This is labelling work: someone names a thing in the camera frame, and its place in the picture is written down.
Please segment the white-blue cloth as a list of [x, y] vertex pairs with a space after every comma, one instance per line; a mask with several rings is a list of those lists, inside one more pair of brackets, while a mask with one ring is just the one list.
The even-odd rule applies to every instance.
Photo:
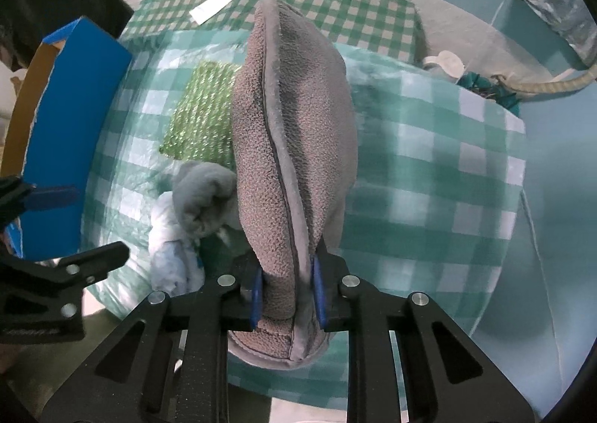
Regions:
[[171, 297], [198, 291], [206, 281], [206, 273], [193, 243], [177, 221], [172, 192], [164, 192], [156, 199], [150, 222], [152, 289]]

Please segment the grey-brown fleece towel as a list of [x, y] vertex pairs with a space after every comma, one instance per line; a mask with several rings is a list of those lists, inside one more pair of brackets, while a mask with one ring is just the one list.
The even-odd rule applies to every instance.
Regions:
[[328, 348], [317, 320], [317, 247], [340, 244], [358, 141], [345, 62], [296, 8], [259, 0], [232, 99], [239, 217], [264, 277], [262, 316], [230, 352], [298, 369]]

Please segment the blue cardboard box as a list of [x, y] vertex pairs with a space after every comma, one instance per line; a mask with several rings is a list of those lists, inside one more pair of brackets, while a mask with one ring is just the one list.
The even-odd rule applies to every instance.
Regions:
[[104, 119], [132, 55], [80, 18], [44, 38], [30, 62], [9, 121], [1, 162], [39, 189], [71, 188], [72, 204], [28, 210], [9, 233], [16, 252], [40, 261], [76, 253], [91, 163]]

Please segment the grey-blue rolled cloth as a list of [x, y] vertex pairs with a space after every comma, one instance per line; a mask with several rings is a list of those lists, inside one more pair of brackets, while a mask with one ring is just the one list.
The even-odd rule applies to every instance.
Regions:
[[174, 176], [173, 208], [184, 232], [193, 240], [228, 226], [241, 230], [237, 175], [213, 162], [185, 162]]

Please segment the green sparkly scrubbing cloth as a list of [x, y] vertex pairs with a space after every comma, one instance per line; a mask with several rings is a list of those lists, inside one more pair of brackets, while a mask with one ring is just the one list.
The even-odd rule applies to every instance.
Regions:
[[170, 118], [161, 154], [235, 167], [231, 105], [239, 70], [230, 62], [199, 61]]

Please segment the green checked plastic table cover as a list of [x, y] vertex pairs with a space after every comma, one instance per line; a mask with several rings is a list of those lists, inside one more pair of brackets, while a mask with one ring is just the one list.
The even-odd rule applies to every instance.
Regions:
[[[238, 65], [244, 31], [190, 30], [128, 39], [132, 63], [91, 166], [82, 244], [124, 241], [131, 257], [91, 289], [115, 316], [151, 289], [148, 235], [178, 164], [161, 151], [200, 61]], [[457, 85], [343, 45], [358, 130], [358, 172], [338, 252], [382, 291], [423, 292], [472, 333], [501, 274], [525, 171], [525, 128]]]

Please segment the white paper slip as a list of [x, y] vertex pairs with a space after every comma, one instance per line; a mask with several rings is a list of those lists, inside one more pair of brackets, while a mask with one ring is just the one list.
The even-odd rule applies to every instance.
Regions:
[[222, 12], [233, 0], [205, 0], [195, 8], [193, 8], [189, 15], [197, 26], [202, 25], [210, 18]]

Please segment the white round device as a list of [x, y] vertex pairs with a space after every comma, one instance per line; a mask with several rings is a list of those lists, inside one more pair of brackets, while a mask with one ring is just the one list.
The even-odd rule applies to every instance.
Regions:
[[425, 71], [455, 82], [465, 73], [465, 65], [462, 60], [449, 50], [442, 50], [436, 55], [424, 57], [422, 65]]

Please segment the green checked fabric tablecloth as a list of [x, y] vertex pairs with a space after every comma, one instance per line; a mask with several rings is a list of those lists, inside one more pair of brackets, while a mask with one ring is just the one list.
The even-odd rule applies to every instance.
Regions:
[[[142, 0], [121, 37], [129, 39], [196, 27], [190, 11], [206, 0]], [[249, 30], [259, 0], [233, 0], [206, 29]], [[409, 0], [282, 0], [333, 42], [416, 65], [425, 54], [421, 19]]]

